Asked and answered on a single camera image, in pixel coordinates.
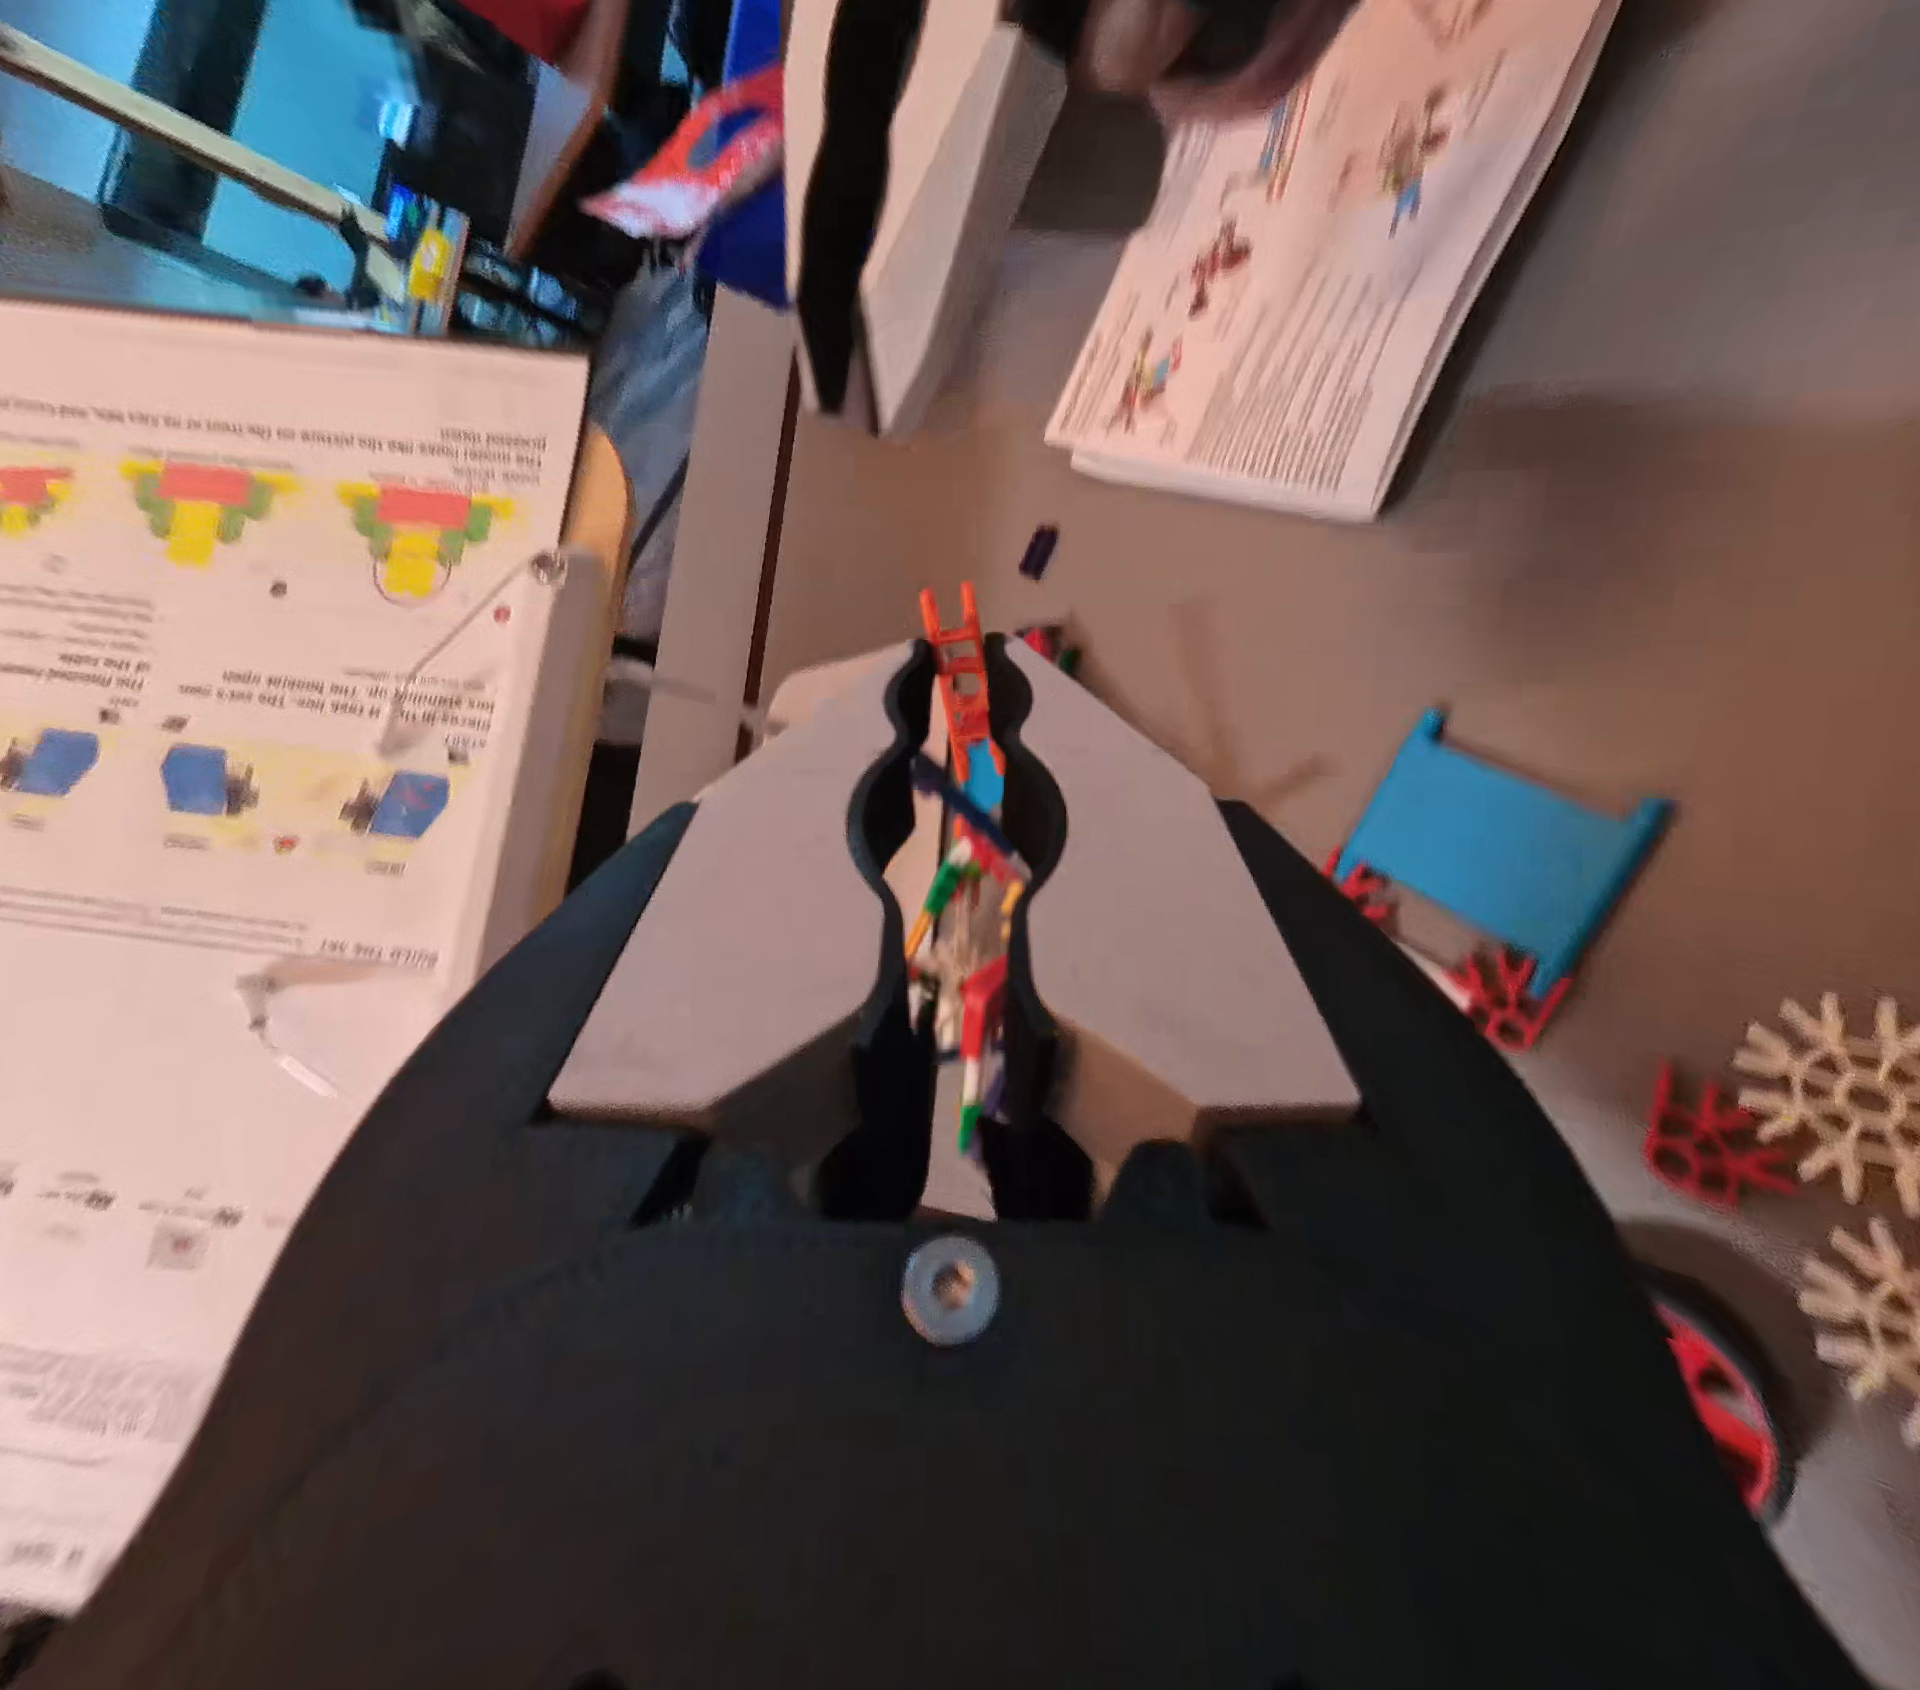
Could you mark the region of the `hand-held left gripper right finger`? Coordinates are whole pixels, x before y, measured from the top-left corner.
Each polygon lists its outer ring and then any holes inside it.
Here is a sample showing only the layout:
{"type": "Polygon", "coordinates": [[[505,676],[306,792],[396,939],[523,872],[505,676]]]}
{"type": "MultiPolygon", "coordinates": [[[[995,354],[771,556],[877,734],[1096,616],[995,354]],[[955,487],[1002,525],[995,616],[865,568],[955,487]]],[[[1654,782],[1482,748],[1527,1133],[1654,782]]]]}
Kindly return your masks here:
{"type": "Polygon", "coordinates": [[[995,1214],[1262,1214],[1251,1153],[1358,1125],[1358,1080],[1210,784],[995,635],[1010,932],[995,1214]]]}

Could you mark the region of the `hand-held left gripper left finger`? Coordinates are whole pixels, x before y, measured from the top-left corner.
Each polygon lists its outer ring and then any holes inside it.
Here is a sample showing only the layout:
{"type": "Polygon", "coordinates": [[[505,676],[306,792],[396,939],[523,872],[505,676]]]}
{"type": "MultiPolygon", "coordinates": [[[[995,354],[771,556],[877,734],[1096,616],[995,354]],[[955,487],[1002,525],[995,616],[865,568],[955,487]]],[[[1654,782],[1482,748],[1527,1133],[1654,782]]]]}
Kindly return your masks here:
{"type": "Polygon", "coordinates": [[[907,635],[773,705],[799,710],[699,792],[545,1102],[773,1153],[830,1214],[914,1214],[937,1069],[907,927],[937,861],[910,782],[937,748],[933,655],[907,635]]]}

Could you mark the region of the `blue toy panel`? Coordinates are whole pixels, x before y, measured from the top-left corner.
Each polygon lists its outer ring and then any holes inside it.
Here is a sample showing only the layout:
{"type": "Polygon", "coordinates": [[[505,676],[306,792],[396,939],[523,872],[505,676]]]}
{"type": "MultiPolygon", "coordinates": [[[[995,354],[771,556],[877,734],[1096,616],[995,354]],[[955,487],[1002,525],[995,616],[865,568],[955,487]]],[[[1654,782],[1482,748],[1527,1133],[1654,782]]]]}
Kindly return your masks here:
{"type": "Polygon", "coordinates": [[[1453,911],[1527,960],[1521,991],[1551,1001],[1581,968],[1670,825],[1670,797],[1639,797],[1630,812],[1581,807],[1456,748],[1446,710],[1425,710],[1333,858],[1333,875],[1372,872],[1453,911]]]}

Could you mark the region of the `colourful toy packet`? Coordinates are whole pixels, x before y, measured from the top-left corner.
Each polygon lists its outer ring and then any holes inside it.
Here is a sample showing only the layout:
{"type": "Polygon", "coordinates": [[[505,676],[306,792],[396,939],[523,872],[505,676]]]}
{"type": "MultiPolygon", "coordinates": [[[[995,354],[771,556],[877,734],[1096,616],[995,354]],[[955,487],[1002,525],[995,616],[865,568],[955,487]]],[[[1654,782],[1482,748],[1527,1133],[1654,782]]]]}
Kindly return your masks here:
{"type": "Polygon", "coordinates": [[[785,65],[729,75],[661,144],[661,153],[610,191],[578,198],[578,213],[627,241],[688,244],[785,169],[785,65]]]}

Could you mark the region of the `colourful toy windmill model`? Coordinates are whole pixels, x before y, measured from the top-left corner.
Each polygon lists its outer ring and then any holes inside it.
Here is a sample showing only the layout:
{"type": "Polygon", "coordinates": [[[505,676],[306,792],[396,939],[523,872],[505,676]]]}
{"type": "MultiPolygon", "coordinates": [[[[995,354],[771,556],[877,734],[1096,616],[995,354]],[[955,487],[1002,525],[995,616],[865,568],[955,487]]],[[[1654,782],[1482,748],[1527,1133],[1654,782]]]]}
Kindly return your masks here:
{"type": "Polygon", "coordinates": [[[922,643],[933,648],[945,754],[910,763],[914,802],[937,812],[937,851],[907,927],[907,979],[914,1016],[933,1020],[937,1064],[958,1080],[955,1148],[979,1159],[979,1125],[1002,1082],[1010,947],[1033,867],[1002,832],[1002,748],[995,734],[985,631],[973,583],[958,583],[955,619],[922,590],[922,643]]]}

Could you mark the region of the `instruction booklet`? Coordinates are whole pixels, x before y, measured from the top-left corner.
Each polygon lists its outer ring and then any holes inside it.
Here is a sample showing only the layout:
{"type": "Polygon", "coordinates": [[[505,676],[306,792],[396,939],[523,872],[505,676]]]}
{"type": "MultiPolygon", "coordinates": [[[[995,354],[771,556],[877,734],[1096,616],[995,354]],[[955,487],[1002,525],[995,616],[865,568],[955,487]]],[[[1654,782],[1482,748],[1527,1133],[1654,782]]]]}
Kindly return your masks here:
{"type": "Polygon", "coordinates": [[[1049,449],[1089,482],[1368,525],[1622,0],[1358,0],[1262,122],[1190,124],[1049,449]]]}

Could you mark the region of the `white snowflake toy connector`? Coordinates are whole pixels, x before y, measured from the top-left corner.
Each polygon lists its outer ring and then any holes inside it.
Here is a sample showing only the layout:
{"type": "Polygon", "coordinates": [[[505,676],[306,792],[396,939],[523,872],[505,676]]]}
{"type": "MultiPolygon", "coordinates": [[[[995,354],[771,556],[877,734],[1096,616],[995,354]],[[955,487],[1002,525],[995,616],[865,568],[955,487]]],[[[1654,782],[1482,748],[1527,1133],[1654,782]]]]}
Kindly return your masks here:
{"type": "Polygon", "coordinates": [[[1822,991],[1779,1001],[1732,1051],[1732,1102],[1793,1184],[1920,1223],[1920,1027],[1894,1000],[1872,1020],[1822,991]]]}
{"type": "Polygon", "coordinates": [[[1901,1441],[1920,1441],[1920,1269],[1894,1223],[1835,1227],[1822,1255],[1798,1259],[1793,1310],[1814,1329],[1814,1355],[1841,1379],[1855,1404],[1901,1399],[1901,1441]]]}

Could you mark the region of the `red toy wheel black tyre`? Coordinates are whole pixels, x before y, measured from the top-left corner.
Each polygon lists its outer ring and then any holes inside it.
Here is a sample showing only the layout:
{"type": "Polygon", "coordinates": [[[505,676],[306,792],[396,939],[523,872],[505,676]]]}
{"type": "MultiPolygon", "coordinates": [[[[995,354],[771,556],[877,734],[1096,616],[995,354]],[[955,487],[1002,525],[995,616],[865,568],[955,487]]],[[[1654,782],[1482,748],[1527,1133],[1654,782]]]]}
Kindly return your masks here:
{"type": "Polygon", "coordinates": [[[1783,1287],[1732,1239],[1685,1223],[1622,1223],[1626,1259],[1654,1304],[1690,1414],[1747,1514],[1779,1531],[1807,1453],[1807,1415],[1783,1339],[1783,1287]]]}

